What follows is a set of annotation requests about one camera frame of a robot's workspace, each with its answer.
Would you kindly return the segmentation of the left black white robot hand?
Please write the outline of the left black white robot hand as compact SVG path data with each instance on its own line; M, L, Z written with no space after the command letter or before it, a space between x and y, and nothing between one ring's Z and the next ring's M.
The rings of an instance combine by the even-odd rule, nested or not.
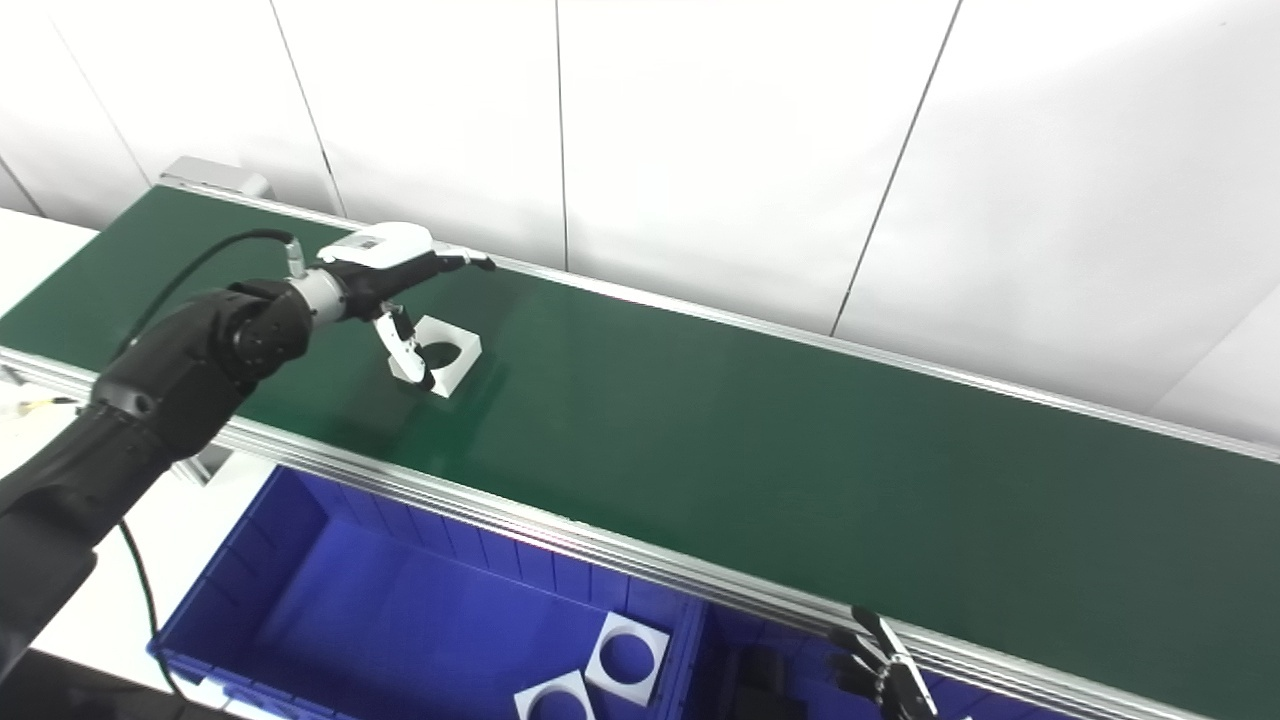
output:
M422 225L385 222L329 243L317 260L339 290L339 316L372 325L397 380L443 398L457 391L483 354L480 337L434 316L415 320L396 296L466 266L494 272L490 256L436 241Z

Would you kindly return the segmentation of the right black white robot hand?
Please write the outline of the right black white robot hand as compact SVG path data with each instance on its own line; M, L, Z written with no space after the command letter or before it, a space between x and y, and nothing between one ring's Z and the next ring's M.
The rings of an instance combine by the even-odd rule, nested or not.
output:
M833 626L827 639L837 648L827 657L835 684L870 701L883 719L938 719L940 711L915 659L884 618L859 605L850 607L863 629Z

